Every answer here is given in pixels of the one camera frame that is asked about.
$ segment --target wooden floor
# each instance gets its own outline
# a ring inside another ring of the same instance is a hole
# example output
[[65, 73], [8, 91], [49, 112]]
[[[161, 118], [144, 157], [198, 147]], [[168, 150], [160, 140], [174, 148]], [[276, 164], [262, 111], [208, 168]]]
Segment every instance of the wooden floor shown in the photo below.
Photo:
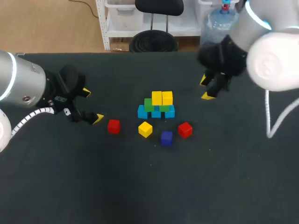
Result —
[[[97, 15], [95, 0], [83, 0]], [[68, 0], [1, 0], [0, 49], [9, 52], [108, 52], [99, 20], [83, 3]], [[198, 38], [182, 38], [194, 51]]]

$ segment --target green block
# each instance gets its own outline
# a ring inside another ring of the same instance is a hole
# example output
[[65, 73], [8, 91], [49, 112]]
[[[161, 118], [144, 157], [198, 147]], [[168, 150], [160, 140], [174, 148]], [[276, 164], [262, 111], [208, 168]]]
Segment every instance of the green block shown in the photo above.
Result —
[[154, 112], [154, 106], [151, 102], [151, 98], [144, 99], [144, 110], [145, 112]]
[[160, 106], [160, 112], [169, 112], [169, 105]]

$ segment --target cube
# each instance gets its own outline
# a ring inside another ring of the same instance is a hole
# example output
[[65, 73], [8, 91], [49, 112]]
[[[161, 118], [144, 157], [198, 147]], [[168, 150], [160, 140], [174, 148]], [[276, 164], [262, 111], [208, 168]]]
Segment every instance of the cube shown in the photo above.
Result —
[[178, 126], [178, 134], [182, 136], [182, 138], [187, 138], [192, 134], [192, 127], [187, 122]]
[[172, 91], [162, 92], [163, 105], [173, 105]]
[[162, 91], [151, 92], [151, 100], [152, 100], [153, 106], [162, 105]]
[[140, 135], [147, 138], [150, 134], [153, 133], [153, 126], [147, 122], [143, 122], [141, 125], [139, 125], [138, 132]]
[[160, 112], [169, 112], [169, 106], [168, 105], [161, 105]]
[[139, 105], [137, 115], [138, 115], [138, 118], [141, 118], [141, 119], [148, 118], [148, 113], [144, 110], [144, 105]]
[[152, 104], [152, 100], [150, 98], [144, 99], [144, 110], [145, 112], [153, 112], [154, 106]]
[[119, 134], [121, 130], [121, 123], [119, 120], [109, 120], [109, 123], [108, 123], [108, 132], [110, 134]]
[[152, 118], [161, 118], [161, 112], [159, 106], [154, 106], [154, 111], [151, 113]]
[[170, 105], [169, 111], [165, 112], [165, 118], [174, 118], [174, 117], [175, 117], [174, 105]]
[[163, 131], [161, 135], [161, 145], [171, 146], [172, 145], [172, 132]]

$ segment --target red block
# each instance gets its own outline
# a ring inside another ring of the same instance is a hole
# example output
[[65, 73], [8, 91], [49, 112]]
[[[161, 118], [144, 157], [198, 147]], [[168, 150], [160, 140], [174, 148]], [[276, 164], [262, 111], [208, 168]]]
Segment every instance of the red block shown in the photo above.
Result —
[[108, 132], [110, 134], [119, 134], [121, 130], [121, 123], [119, 120], [110, 120], [108, 123]]
[[182, 138], [187, 138], [192, 134], [192, 127], [191, 125], [189, 125], [187, 122], [181, 124], [180, 126], [178, 126], [178, 133], [180, 136], [182, 136]]

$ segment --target blue block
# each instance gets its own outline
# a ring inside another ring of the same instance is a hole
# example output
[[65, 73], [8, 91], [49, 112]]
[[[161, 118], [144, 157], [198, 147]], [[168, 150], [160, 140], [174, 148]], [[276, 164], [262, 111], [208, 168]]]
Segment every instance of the blue block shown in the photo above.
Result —
[[163, 131], [161, 135], [161, 145], [171, 146], [172, 145], [172, 132]]
[[160, 107], [155, 106], [154, 107], [154, 112], [151, 113], [152, 118], [161, 118], [161, 112], [160, 112]]
[[169, 112], [165, 112], [165, 118], [174, 118], [174, 116], [175, 116], [174, 105], [170, 105]]
[[147, 119], [148, 113], [145, 112], [144, 105], [139, 105], [138, 107], [138, 118]]

